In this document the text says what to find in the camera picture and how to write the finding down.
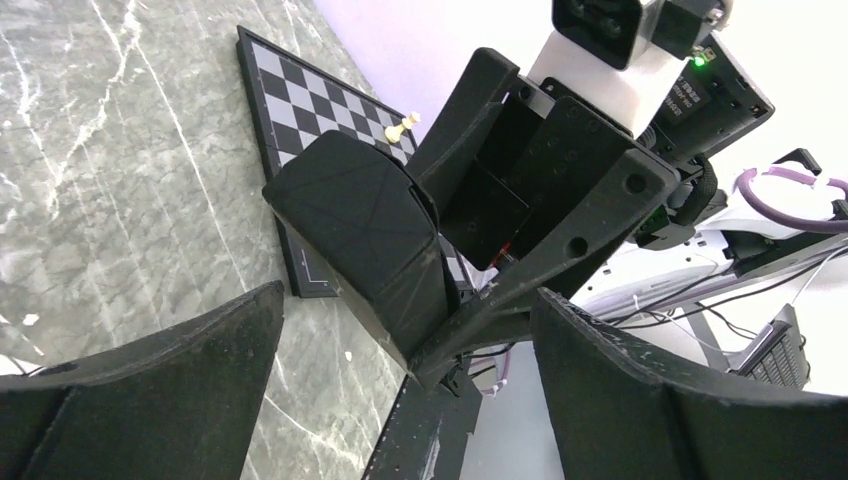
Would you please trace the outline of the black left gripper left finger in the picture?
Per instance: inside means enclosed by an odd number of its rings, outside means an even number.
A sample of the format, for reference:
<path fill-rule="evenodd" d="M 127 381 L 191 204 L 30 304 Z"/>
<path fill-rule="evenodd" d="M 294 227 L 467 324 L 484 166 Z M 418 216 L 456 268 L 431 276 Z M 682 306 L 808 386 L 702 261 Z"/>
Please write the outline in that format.
<path fill-rule="evenodd" d="M 237 479 L 284 322 L 265 283 L 110 350 L 1 379 L 5 479 Z"/>

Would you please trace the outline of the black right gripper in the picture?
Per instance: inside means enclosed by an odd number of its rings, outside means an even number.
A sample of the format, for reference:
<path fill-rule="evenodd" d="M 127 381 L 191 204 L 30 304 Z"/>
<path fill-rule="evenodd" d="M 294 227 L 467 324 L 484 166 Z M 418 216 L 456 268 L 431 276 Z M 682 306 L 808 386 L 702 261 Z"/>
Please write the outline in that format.
<path fill-rule="evenodd" d="M 459 252 L 502 270 L 416 352 L 425 387 L 461 354 L 526 338 L 536 289 L 574 295 L 680 181 L 560 81 L 510 90 L 518 72 L 475 50 L 407 163 L 439 218 L 457 192 Z"/>

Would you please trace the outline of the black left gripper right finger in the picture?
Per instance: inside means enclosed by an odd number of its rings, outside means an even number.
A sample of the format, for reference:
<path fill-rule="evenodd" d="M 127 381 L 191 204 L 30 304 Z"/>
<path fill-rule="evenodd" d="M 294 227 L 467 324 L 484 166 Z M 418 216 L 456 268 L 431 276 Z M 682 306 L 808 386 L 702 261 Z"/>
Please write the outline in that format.
<path fill-rule="evenodd" d="M 847 401 L 723 373 L 540 289 L 530 326 L 568 479 L 843 479 Z"/>

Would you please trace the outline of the black glasses case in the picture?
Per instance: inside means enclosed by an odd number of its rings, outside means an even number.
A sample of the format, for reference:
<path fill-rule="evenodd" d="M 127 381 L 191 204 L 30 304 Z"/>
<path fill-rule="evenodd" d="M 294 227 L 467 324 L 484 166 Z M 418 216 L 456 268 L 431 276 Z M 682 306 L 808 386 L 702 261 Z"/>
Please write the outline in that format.
<path fill-rule="evenodd" d="M 430 186 L 401 161 L 329 131 L 262 191 L 366 332 L 406 370 L 466 301 L 443 245 L 476 268 L 490 266 L 531 211 L 515 187 L 475 158 L 443 185 L 450 192 L 440 210 Z"/>

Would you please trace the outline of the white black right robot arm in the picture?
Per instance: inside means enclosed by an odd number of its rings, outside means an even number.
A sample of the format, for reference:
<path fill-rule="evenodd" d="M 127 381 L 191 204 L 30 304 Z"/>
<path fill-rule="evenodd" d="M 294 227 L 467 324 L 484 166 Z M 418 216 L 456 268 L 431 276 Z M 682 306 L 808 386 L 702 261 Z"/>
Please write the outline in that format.
<path fill-rule="evenodd" d="M 526 339 L 541 287 L 586 291 L 596 316 L 627 327 L 748 280 L 805 272 L 847 242 L 845 200 L 786 225 L 754 193 L 759 177 L 816 184 L 821 170 L 803 149 L 747 168 L 732 194 L 718 187 L 711 157 L 774 108 L 716 37 L 639 137 L 612 116 L 621 97 L 578 91 L 587 68 L 568 60 L 567 80 L 553 74 L 562 45 L 551 38 L 529 77 L 495 50 L 475 51 L 410 161 L 441 233 L 475 268 L 497 270 L 470 311 L 413 356 L 422 382 L 467 353 Z"/>

